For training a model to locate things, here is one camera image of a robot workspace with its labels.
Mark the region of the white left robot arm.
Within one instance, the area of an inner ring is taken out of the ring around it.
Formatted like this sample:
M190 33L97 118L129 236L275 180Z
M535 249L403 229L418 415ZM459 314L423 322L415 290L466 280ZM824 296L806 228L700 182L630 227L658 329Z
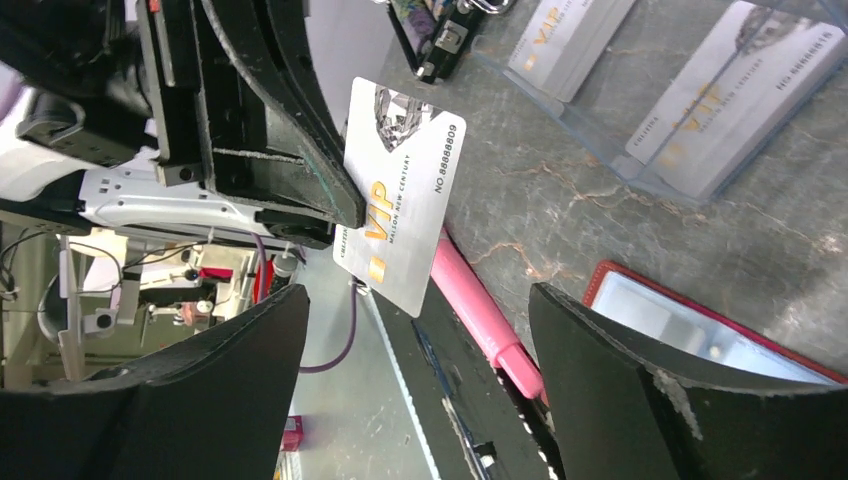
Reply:
M304 1L5 1L1 218L59 235L330 246L366 202Z

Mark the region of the red leather card holder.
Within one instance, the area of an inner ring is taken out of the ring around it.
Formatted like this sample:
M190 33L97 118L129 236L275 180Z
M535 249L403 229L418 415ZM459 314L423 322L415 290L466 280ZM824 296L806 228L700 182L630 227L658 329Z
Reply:
M845 385L847 376L611 260L599 262L582 303L696 357L773 378Z

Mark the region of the stack of silver VIP cards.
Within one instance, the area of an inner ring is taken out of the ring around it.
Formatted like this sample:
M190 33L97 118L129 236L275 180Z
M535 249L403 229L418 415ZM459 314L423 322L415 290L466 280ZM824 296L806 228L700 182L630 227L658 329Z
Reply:
M568 103L625 20L634 0L544 0L526 25L508 68Z

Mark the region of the clear plastic card box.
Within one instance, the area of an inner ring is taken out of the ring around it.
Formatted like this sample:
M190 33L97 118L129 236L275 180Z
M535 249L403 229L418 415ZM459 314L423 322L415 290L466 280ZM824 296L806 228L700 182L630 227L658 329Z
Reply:
M711 200L847 57L843 1L542 1L473 53L622 182Z

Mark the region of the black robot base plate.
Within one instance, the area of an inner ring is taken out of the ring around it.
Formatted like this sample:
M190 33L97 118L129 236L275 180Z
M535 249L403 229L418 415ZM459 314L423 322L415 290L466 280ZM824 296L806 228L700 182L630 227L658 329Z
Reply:
M564 478L535 402L490 366L435 285L418 317L374 300L441 478Z

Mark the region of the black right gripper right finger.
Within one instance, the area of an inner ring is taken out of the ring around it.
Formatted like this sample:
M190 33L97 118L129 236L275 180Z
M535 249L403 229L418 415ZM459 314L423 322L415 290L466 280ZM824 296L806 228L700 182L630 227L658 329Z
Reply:
M547 283L529 323L570 479L843 479L847 390L723 366Z

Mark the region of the pink cylindrical wand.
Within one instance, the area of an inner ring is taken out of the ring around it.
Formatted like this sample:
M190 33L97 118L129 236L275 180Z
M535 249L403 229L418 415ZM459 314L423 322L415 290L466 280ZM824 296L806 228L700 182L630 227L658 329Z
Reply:
M440 232L431 278L489 364L503 370L525 398L544 399L538 366L445 230Z

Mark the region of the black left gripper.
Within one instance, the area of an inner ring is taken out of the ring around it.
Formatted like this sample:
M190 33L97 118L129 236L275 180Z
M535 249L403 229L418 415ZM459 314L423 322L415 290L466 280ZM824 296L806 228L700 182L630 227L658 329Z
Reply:
M33 90L17 139L102 167L156 151L165 186L202 183L189 1L4 1L1 62ZM292 216L359 227L365 200L322 94L302 1L201 1L209 185Z

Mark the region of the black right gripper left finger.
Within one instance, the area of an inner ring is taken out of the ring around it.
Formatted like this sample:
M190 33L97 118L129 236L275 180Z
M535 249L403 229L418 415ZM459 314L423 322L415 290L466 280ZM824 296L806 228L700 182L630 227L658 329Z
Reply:
M269 479L306 343L290 285L82 381L1 393L5 479Z

